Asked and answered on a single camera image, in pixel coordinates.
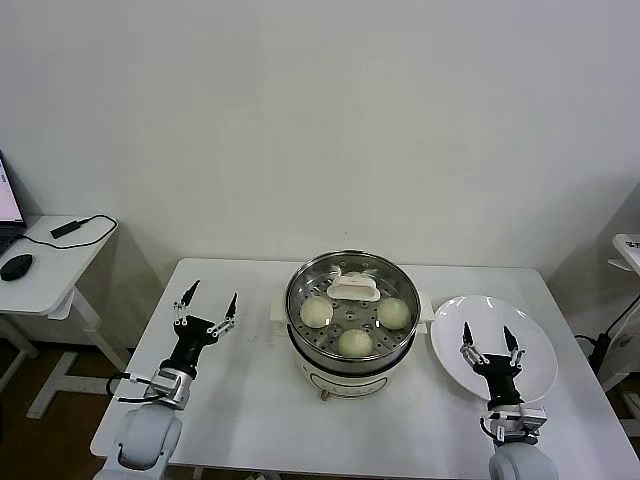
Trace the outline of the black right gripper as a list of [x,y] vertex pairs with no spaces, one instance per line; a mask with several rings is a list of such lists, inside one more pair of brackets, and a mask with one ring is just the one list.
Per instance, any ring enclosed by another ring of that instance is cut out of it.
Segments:
[[475,346],[469,324],[464,323],[460,353],[469,365],[473,365],[472,370],[485,379],[490,394],[488,408],[520,404],[520,393],[515,387],[514,378],[520,374],[525,350],[520,348],[507,326],[503,327],[503,333],[510,358],[493,354],[484,356]]

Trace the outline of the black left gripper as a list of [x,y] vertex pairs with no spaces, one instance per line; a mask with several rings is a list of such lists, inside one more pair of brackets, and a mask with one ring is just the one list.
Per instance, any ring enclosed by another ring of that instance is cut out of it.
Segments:
[[235,293],[220,324],[189,315],[189,308],[195,292],[200,284],[196,280],[173,303],[174,331],[178,341],[167,359],[167,367],[183,373],[196,373],[197,363],[204,347],[213,345],[235,327],[237,297]]

